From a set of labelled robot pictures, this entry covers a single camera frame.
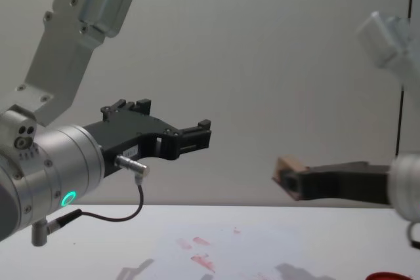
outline table surface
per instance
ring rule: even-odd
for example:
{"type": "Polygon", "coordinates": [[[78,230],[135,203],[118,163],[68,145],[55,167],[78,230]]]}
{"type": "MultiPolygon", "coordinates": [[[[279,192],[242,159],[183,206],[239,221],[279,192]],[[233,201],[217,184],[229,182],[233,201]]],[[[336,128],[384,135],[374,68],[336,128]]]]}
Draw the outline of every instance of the table surface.
{"type": "MultiPolygon", "coordinates": [[[[135,210],[81,208],[113,217],[135,210]]],[[[74,209],[68,206],[51,218],[74,209]]],[[[377,271],[393,271],[420,278],[420,251],[409,247],[407,222],[391,209],[202,206],[145,206],[138,217],[118,224],[82,217],[51,235],[42,248],[32,247],[30,229],[24,229],[0,243],[0,275],[8,280],[120,280],[123,268],[137,268],[153,258],[156,243],[173,224],[293,228],[303,254],[313,262],[307,270],[316,277],[365,279],[377,271]]]]}

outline red object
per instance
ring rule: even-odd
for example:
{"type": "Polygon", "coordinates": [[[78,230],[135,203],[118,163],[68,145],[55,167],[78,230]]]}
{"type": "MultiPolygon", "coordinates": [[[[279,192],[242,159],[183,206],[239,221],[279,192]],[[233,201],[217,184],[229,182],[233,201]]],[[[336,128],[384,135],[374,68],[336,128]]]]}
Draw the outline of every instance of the red object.
{"type": "Polygon", "coordinates": [[[413,278],[406,277],[405,275],[398,275],[392,272],[378,272],[370,275],[366,280],[413,280],[413,278]]]}

